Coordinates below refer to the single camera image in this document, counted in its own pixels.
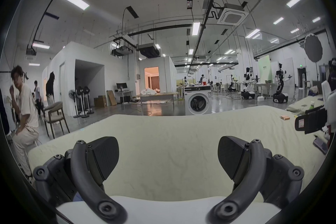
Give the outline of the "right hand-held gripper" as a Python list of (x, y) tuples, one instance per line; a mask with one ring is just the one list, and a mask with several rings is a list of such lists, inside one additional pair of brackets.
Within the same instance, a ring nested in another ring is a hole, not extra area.
[(305, 115), (296, 117), (295, 130), (310, 134), (322, 129), (324, 138), (332, 140), (336, 130), (336, 90), (332, 91), (327, 81), (322, 82), (321, 87), (324, 108), (309, 109)]

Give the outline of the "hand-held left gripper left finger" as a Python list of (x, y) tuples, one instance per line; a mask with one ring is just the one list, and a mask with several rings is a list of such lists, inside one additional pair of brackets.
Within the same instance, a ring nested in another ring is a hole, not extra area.
[(89, 143), (78, 140), (64, 155), (56, 154), (34, 169), (36, 191), (54, 207), (81, 198), (104, 222), (123, 224), (126, 210), (105, 193), (103, 185), (118, 160), (115, 137), (101, 137)]

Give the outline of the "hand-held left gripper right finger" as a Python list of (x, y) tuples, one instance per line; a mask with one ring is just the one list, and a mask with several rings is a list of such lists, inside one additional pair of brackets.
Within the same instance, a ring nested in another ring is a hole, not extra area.
[(223, 136), (217, 154), (234, 184), (232, 193), (208, 212), (208, 223), (232, 223), (246, 211), (258, 193), (263, 202), (283, 209), (301, 192), (304, 169), (281, 154), (272, 155), (260, 139), (247, 142), (234, 136)]

